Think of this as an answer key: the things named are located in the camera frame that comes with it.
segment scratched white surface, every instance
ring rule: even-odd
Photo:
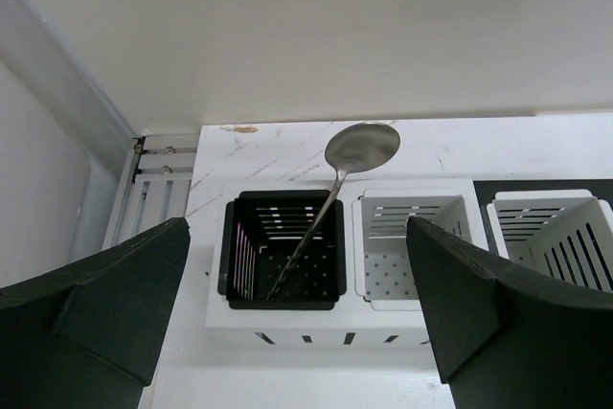
[[[353,178],[613,177],[613,116],[389,121],[398,155]],[[204,330],[219,199],[228,181],[333,178],[328,139],[351,123],[204,126],[187,209],[192,245],[152,405],[161,408],[452,408],[431,351],[246,351]]]

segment plastic basket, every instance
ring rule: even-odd
[[[488,217],[500,256],[613,292],[613,213],[589,191],[497,193]]]
[[[345,293],[343,207],[337,201],[313,242],[266,301],[328,191],[244,192],[228,203],[217,290],[235,309],[329,310]]]
[[[410,216],[425,217],[453,235],[484,246],[476,199],[466,206],[468,198],[473,197],[453,189],[364,192],[353,206],[358,294],[375,309],[420,308],[406,249],[406,221]]]

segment metal ladle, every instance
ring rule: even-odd
[[[294,254],[289,258],[279,278],[268,292],[267,301],[272,300],[279,293],[305,248],[312,242],[317,228],[334,203],[347,175],[380,167],[396,154],[399,147],[400,135],[397,131],[389,125],[374,122],[349,126],[329,140],[326,146],[326,161],[336,170],[336,180],[324,206],[311,222]]]

